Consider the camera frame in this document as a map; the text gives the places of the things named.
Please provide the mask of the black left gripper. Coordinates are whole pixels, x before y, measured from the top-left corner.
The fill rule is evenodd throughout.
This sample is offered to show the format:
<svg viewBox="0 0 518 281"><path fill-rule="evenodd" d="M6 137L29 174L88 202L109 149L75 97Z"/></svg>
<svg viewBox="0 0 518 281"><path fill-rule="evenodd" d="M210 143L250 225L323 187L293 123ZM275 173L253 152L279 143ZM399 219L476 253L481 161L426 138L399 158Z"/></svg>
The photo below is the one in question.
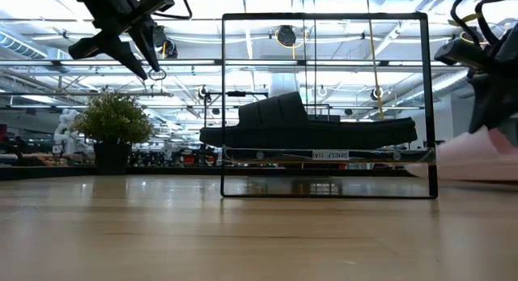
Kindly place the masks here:
<svg viewBox="0 0 518 281"><path fill-rule="evenodd" d="M83 3L94 21L95 28L111 34L129 35L155 72L160 70L155 53L155 28L157 23L151 18L156 11L166 11L175 5L174 0L77 0ZM131 70L140 79L147 74L142 63L134 56L129 42L118 36L106 38L101 34L81 38L68 48L74 60L106 54Z"/></svg>

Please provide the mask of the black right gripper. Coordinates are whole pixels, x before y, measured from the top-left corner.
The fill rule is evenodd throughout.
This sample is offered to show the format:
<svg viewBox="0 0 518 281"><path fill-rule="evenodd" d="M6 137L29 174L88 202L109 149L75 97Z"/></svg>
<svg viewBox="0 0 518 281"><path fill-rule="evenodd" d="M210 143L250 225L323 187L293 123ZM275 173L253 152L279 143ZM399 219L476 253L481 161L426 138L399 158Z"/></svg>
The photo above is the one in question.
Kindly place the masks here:
<svg viewBox="0 0 518 281"><path fill-rule="evenodd" d="M518 88L499 89L493 99L490 85L502 79L511 80L511 83L518 80L518 25L484 48L472 47L469 51L469 83L474 89L474 105L470 134L482 127L494 129L518 113Z"/></svg>

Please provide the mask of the pink foam slide sandal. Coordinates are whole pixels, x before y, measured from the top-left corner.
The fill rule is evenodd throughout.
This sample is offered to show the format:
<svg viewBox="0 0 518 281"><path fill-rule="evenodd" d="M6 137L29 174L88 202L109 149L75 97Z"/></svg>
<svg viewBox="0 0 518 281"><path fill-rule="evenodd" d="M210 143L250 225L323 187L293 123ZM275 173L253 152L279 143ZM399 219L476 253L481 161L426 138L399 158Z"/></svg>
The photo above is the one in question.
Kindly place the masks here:
<svg viewBox="0 0 518 281"><path fill-rule="evenodd" d="M440 180L518 183L518 145L498 129L463 133L440 144L435 158Z"/></svg>

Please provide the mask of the black foam slide sandal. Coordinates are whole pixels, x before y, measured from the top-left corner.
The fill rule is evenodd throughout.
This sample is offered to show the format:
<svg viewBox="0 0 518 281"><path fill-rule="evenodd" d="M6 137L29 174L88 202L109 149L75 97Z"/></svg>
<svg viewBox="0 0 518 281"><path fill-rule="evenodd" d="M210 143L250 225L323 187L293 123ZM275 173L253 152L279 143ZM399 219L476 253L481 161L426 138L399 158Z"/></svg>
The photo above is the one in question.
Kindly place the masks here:
<svg viewBox="0 0 518 281"><path fill-rule="evenodd" d="M312 120L297 92L243 105L238 115L235 126L202 128L200 141L213 147L372 150L418 139L410 117L374 122Z"/></svg>

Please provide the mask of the black metal frame shelf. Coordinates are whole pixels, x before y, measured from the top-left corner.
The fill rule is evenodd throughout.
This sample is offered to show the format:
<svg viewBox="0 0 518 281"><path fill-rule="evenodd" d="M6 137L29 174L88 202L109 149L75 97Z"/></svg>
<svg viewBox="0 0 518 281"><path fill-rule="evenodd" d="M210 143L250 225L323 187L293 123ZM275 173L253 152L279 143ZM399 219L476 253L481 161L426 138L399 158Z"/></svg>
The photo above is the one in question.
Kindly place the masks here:
<svg viewBox="0 0 518 281"><path fill-rule="evenodd" d="M354 150L354 149L252 149L222 147L222 165L220 172L220 195L224 198L372 198L372 199L423 199L434 200L439 196L437 167L435 163L435 121L433 109L433 91L431 90L431 55L429 45L429 27L427 14L414 13L347 13L347 14L318 14L318 13L248 13L248 14L224 14L222 17L222 92L226 92L226 33L227 21L242 20L312 20L314 22L314 44L316 44L316 24L320 20L366 20L371 27L372 20L417 20L420 26L420 45L422 54L422 74L425 104L426 149L419 151L396 150ZM347 161L321 161L312 160L313 150L348 150L350 159ZM427 196L401 196L378 194L226 194L225 176L226 166L229 163L267 163L267 164L426 164L427 165Z"/></svg>

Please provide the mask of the white shelf label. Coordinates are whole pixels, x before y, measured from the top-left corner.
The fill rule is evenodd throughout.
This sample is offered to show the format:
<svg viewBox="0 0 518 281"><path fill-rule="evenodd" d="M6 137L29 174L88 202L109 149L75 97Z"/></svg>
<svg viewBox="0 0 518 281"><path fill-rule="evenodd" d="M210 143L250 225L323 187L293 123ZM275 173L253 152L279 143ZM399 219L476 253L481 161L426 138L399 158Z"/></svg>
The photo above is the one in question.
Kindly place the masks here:
<svg viewBox="0 0 518 281"><path fill-rule="evenodd" d="M312 160L347 161L350 159L348 150L313 150Z"/></svg>

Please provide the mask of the green bushy plant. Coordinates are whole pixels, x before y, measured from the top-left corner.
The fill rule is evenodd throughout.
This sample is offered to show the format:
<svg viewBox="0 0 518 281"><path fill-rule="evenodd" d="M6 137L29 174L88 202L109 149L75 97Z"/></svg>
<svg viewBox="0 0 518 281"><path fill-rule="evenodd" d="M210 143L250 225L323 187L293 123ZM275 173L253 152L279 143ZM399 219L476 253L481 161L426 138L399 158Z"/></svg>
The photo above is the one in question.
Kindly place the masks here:
<svg viewBox="0 0 518 281"><path fill-rule="evenodd" d="M143 143L155 133L153 124L136 96L104 92L89 99L71 126L97 143Z"/></svg>

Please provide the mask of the black plant pot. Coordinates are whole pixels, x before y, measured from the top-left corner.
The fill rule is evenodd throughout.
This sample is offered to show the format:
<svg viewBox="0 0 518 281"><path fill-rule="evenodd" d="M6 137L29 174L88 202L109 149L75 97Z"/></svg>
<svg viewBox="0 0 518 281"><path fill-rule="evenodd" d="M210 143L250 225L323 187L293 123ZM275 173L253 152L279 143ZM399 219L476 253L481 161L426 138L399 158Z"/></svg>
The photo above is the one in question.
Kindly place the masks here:
<svg viewBox="0 0 518 281"><path fill-rule="evenodd" d="M126 174L130 145L120 143L95 143L95 165L100 175Z"/></svg>

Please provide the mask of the ribbed silver ventilation duct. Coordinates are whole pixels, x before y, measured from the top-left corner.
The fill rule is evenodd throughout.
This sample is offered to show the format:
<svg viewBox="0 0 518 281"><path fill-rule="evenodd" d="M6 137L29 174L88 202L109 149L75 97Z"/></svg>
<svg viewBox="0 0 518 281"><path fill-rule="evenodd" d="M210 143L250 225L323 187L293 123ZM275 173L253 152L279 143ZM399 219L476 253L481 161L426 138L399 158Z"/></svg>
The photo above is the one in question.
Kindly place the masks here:
<svg viewBox="0 0 518 281"><path fill-rule="evenodd" d="M467 74L467 70L462 70L456 73L441 75L431 80L431 90L433 92L439 92L455 83L465 81ZM412 100L417 100L419 97L424 97L424 89L406 93L403 97L400 97L397 100L396 105L407 104Z"/></svg>
<svg viewBox="0 0 518 281"><path fill-rule="evenodd" d="M48 54L18 37L0 30L0 46L29 59L46 59Z"/></svg>

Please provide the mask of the black background rig frame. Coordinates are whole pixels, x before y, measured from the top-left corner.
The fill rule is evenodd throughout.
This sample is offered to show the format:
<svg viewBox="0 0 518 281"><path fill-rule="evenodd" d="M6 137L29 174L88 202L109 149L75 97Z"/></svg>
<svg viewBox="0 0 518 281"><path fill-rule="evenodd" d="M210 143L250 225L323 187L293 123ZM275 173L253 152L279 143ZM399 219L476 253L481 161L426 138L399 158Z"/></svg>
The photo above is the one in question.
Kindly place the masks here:
<svg viewBox="0 0 518 281"><path fill-rule="evenodd" d="M231 92L210 92L211 95L216 95L216 98L213 99L211 101L211 103L204 103L203 105L203 112L204 112L204 127L207 127L207 110L209 109L209 107L216 101L218 100L219 98L222 99L222 106L220 107L223 112L225 113L227 108L226 108L226 103L225 103L225 99L227 96L229 97L246 97L246 96L252 96L253 98L255 98L256 100L258 100L257 96L264 96L265 98L268 98L269 97L269 93L268 92L244 92L244 91L231 91Z"/></svg>

